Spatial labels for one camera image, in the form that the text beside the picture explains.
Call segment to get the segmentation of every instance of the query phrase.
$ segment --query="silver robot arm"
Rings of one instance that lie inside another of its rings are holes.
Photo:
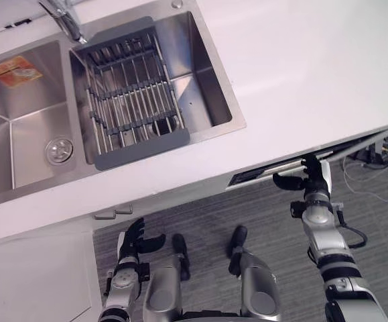
[[[329,163],[306,156],[302,162],[308,178],[274,174],[274,183],[285,190],[304,190],[304,201],[291,203],[292,217],[300,218],[310,240],[311,255],[324,281],[330,322],[388,322],[368,282],[362,277],[353,255],[334,224],[330,204]]]
[[[140,295],[141,283],[149,280],[149,264],[139,261],[139,254],[159,250],[166,242],[166,236],[143,239],[144,220],[138,219],[118,238],[118,262],[107,276],[105,305],[99,322],[128,322],[134,303]]]

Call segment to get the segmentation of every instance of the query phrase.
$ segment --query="gray dish rack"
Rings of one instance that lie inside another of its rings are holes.
[[[98,170],[189,143],[152,18],[98,33],[74,52],[85,67]]]

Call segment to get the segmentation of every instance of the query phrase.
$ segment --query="cabinet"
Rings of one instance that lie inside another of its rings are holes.
[[[0,243],[0,322],[96,321],[91,233],[41,229]]]

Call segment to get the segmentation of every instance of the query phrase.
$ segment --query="drawer handle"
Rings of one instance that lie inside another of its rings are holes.
[[[129,210],[114,210],[111,216],[98,216],[94,215],[95,220],[113,220],[116,218],[116,215],[132,215],[133,214],[133,205],[129,206]]]

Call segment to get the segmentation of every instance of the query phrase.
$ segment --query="sink drain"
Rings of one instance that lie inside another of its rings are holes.
[[[48,143],[45,149],[46,160],[54,165],[67,161],[73,153],[73,143],[64,138],[56,138]]]

